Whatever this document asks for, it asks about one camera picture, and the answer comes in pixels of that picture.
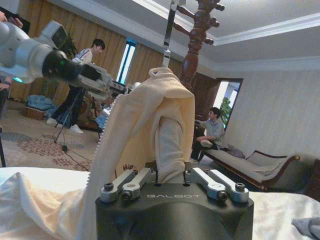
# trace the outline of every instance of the patterned carpet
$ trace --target patterned carpet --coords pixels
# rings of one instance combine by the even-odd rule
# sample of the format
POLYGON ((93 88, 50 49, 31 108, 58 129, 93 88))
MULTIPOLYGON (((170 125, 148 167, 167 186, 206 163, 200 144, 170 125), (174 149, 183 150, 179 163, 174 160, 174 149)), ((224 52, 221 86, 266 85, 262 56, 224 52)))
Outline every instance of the patterned carpet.
POLYGON ((0 120, 7 167, 90 170, 98 142, 96 132, 84 130, 84 134, 76 134, 64 129, 54 143, 60 127, 22 116, 23 108, 22 103, 9 101, 6 116, 0 120), (62 151, 64 143, 69 156, 62 151))

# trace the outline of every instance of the wooden sofa frame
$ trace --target wooden sofa frame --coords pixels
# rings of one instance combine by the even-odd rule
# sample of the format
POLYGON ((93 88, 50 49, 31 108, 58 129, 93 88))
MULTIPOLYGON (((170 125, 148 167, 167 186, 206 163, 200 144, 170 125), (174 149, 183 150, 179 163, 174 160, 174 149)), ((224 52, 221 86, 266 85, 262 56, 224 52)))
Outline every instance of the wooden sofa frame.
MULTIPOLYGON (((248 158, 250 158, 254 153, 258 153, 258 154, 261 154, 261 155, 264 155, 264 156, 267 156, 269 158, 274 158, 274 159, 279 159, 279 158, 286 158, 287 156, 272 156, 272 155, 269 155, 269 154, 266 154, 266 153, 263 153, 261 151, 258 151, 258 150, 255 150, 249 157, 246 158, 246 160, 248 158)), ((256 186, 257 188, 263 190, 263 191, 267 191, 268 189, 271 189, 273 188, 273 186, 275 185, 275 183, 281 178, 281 176, 284 174, 286 168, 289 166, 289 164, 293 161, 299 161, 300 160, 300 156, 298 155, 295 155, 295 156, 292 156, 290 158, 288 158, 285 162, 285 164, 281 167, 280 171, 278 172, 278 174, 272 178, 272 179, 269 179, 269 180, 265 180, 265 181, 262 181, 262 182, 258 182, 256 180, 254 180, 253 178, 245 175, 244 173, 238 171, 237 169, 233 168, 232 166, 224 163, 223 161, 221 161, 220 159, 212 156, 211 154, 209 154, 208 152, 202 150, 201 151, 201 154, 202 155, 206 155, 208 158, 214 160, 218 165, 226 168, 227 170, 229 170, 230 172, 238 175, 239 177, 243 178, 244 180, 246 180, 247 182, 249 182, 250 184, 256 186)))

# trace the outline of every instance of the green light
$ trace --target green light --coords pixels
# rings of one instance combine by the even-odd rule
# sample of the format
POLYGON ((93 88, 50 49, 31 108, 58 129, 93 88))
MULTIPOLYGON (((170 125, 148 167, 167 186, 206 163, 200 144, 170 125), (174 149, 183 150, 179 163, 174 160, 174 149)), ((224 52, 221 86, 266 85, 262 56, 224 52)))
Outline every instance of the green light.
POLYGON ((22 81, 20 78, 18 77, 14 77, 13 80, 17 81, 18 83, 23 83, 24 81, 22 81))

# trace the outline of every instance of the screw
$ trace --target screw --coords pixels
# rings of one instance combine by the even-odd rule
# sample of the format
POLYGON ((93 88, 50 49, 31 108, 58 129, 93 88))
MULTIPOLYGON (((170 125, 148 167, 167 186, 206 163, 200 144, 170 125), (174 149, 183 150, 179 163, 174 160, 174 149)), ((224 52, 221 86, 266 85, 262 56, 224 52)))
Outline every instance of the screw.
POLYGON ((238 192, 244 192, 245 191, 245 185, 241 182, 237 182, 235 184, 235 190, 238 191, 238 192))
POLYGON ((219 201, 225 201, 228 199, 228 195, 225 191, 219 191, 217 194, 217 198, 219 201))
POLYGON ((105 191, 109 192, 109 191, 111 191, 112 189, 114 189, 114 184, 113 184, 113 183, 106 183, 106 184, 104 185, 104 190, 105 190, 105 191))
POLYGON ((129 192, 129 191, 124 191, 123 193, 122 193, 122 199, 124 200, 124 201, 130 201, 131 199, 132 199, 132 194, 131 194, 131 192, 129 192))

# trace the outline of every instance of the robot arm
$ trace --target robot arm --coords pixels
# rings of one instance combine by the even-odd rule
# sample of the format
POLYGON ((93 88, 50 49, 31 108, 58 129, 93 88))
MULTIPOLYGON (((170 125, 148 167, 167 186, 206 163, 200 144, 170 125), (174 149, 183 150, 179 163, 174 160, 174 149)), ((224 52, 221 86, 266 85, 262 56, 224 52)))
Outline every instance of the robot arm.
POLYGON ((101 100, 114 92, 127 91, 123 84, 113 81, 105 69, 68 60, 56 49, 64 44, 66 37, 63 26, 55 21, 51 21, 38 38, 30 38, 9 22, 0 22, 0 75, 13 76, 22 84, 32 83, 36 78, 64 81, 85 88, 101 100))

